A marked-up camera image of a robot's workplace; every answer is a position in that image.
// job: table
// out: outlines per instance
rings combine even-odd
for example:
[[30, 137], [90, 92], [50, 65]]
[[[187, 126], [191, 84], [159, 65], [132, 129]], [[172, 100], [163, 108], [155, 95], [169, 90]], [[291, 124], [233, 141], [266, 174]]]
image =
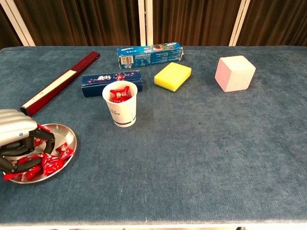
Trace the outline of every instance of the table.
[[[0, 51], [0, 108], [19, 107], [91, 51], [83, 74], [120, 72], [115, 46]], [[191, 77], [154, 85], [167, 65], [141, 67], [136, 123], [119, 128], [82, 76], [33, 119], [77, 135], [75, 157], [41, 183], [0, 180], [0, 226], [307, 223], [307, 47], [186, 46]], [[214, 79], [220, 57], [244, 55], [245, 91]]]

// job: candy wrapper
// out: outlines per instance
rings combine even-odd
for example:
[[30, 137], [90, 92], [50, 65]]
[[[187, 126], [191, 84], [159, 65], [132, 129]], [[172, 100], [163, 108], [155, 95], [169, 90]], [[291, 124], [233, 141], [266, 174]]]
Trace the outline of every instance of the candy wrapper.
[[37, 126], [39, 127], [39, 128], [41, 128], [41, 129], [43, 129], [43, 130], [45, 130], [45, 131], [47, 131], [47, 132], [51, 132], [51, 130], [50, 129], [47, 129], [46, 127], [44, 127], [44, 126], [42, 126], [41, 124], [37, 124]]
[[111, 98], [111, 101], [114, 103], [124, 102], [131, 97], [128, 95], [129, 86], [126, 86], [122, 90], [110, 90], [111, 93], [115, 95], [115, 97]]
[[61, 156], [61, 159], [65, 160], [69, 157], [71, 157], [75, 152], [68, 147], [67, 143], [60, 145], [56, 148], [56, 152]]
[[37, 146], [39, 146], [39, 145], [41, 145], [43, 143], [44, 143], [44, 140], [41, 140], [39, 138], [34, 138], [34, 146], [35, 147], [37, 147]]
[[[24, 163], [26, 163], [29, 160], [37, 159], [37, 158], [42, 158], [42, 157], [43, 157], [42, 154], [37, 154], [37, 155], [31, 156], [31, 157], [22, 157], [19, 160], [15, 161], [15, 163], [17, 163], [17, 164], [24, 164]], [[14, 178], [16, 176], [20, 176], [20, 175], [24, 175], [24, 176], [26, 176], [27, 180], [30, 180], [41, 170], [42, 170], [42, 167], [38, 164], [38, 165], [34, 166], [33, 168], [29, 169], [26, 172], [18, 172], [18, 173], [8, 173], [8, 174], [5, 174], [4, 175], [4, 180], [7, 181], [7, 180], [10, 180], [10, 179], [12, 179], [12, 178]]]
[[11, 161], [13, 164], [24, 164], [27, 161], [32, 160], [32, 159], [42, 158], [41, 164], [34, 166], [33, 168], [29, 169], [26, 172], [5, 174], [4, 180], [7, 181], [7, 180], [10, 180], [10, 179], [12, 179], [16, 176], [20, 176], [20, 175], [23, 176], [22, 180], [24, 179], [24, 177], [27, 180], [31, 180], [41, 170], [43, 170], [43, 176], [49, 176], [49, 175], [55, 173], [56, 171], [58, 171], [59, 169], [61, 169], [65, 164], [65, 160], [75, 154], [73, 149], [71, 149], [68, 146], [67, 143], [64, 143], [64, 144], [60, 145], [59, 147], [57, 147], [56, 152], [61, 157], [42, 153], [42, 154], [37, 154], [37, 155], [31, 156], [31, 157], [22, 157], [18, 160]]
[[43, 153], [42, 165], [43, 176], [49, 176], [50, 174], [61, 169], [65, 164], [65, 161], [57, 156], [51, 156]]
[[29, 169], [28, 171], [25, 172], [25, 176], [27, 180], [31, 180], [35, 175], [42, 170], [42, 166], [39, 164], [34, 166], [33, 168]]

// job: foam block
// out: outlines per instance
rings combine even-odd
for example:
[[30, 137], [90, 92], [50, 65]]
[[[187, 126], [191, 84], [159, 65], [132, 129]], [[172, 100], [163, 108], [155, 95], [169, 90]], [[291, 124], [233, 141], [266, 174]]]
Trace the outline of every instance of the foam block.
[[244, 56], [221, 57], [215, 79], [224, 92], [246, 90], [255, 70]]
[[154, 83], [175, 92], [191, 75], [192, 69], [175, 62], [169, 63], [154, 77]]

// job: white paper cup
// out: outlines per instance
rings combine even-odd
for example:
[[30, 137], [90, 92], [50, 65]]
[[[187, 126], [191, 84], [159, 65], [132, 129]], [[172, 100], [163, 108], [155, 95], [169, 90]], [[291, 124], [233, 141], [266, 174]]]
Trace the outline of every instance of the white paper cup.
[[[114, 94], [110, 90], [121, 90], [126, 86], [129, 86], [128, 95], [131, 96], [130, 99], [121, 102], [114, 103], [111, 98]], [[129, 127], [132, 126], [136, 121], [136, 94], [138, 93], [138, 88], [132, 82], [119, 80], [108, 84], [102, 91], [102, 97], [106, 101], [109, 107], [110, 113], [112, 115], [115, 125], [118, 127]]]

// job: silver metal plate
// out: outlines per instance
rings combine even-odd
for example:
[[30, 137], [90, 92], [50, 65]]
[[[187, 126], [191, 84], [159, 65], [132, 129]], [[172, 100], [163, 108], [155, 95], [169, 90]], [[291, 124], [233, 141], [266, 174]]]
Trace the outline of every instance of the silver metal plate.
[[[64, 144], [65, 142], [67, 143], [68, 147], [70, 147], [71, 149], [76, 151], [76, 149], [77, 149], [77, 138], [76, 138], [75, 133], [69, 127], [67, 127], [65, 125], [61, 125], [61, 124], [45, 124], [45, 125], [42, 125], [42, 126], [49, 129], [55, 136], [55, 146], [54, 146], [54, 149], [53, 149], [51, 155], [59, 156], [58, 153], [56, 152], [56, 148], [59, 147], [60, 145]], [[33, 156], [33, 155], [36, 155], [38, 153], [42, 153], [45, 149], [45, 146], [46, 146], [46, 143], [44, 142], [43, 144], [37, 146], [33, 152], [31, 152], [27, 155], [23, 155], [21, 157], [6, 157], [6, 158], [9, 159], [9, 160], [18, 160], [18, 159], [25, 157], [25, 156]], [[43, 171], [40, 171], [31, 180], [27, 180], [25, 176], [20, 175], [20, 176], [14, 177], [13, 179], [11, 179], [11, 181], [18, 183], [18, 184], [31, 184], [31, 183], [37, 183], [37, 182], [46, 180], [46, 179], [50, 178], [51, 176], [54, 176], [55, 174], [60, 172], [64, 167], [66, 167], [66, 165], [71, 161], [72, 158], [73, 158], [73, 155], [65, 160], [65, 164], [61, 169], [57, 170], [56, 172], [54, 172], [51, 175], [43, 176]]]

